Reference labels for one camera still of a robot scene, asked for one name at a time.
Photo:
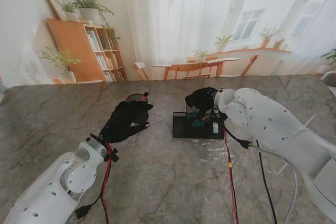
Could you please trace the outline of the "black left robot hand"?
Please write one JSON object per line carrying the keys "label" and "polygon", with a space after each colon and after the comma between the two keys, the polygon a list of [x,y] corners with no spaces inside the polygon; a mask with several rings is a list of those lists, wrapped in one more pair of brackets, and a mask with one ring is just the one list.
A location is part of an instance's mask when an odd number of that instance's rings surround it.
{"label": "black left robot hand", "polygon": [[126,140],[150,126],[147,120],[152,108],[153,105],[145,101],[120,102],[99,135],[110,144]]}

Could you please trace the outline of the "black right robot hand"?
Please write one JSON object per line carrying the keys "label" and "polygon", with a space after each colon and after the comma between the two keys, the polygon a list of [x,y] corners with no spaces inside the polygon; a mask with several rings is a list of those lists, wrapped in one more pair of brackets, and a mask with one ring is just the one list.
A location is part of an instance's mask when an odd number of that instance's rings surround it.
{"label": "black right robot hand", "polygon": [[201,88],[185,97],[185,103],[189,108],[199,109],[196,119],[201,120],[205,117],[207,111],[214,114],[214,98],[218,90],[212,87]]}

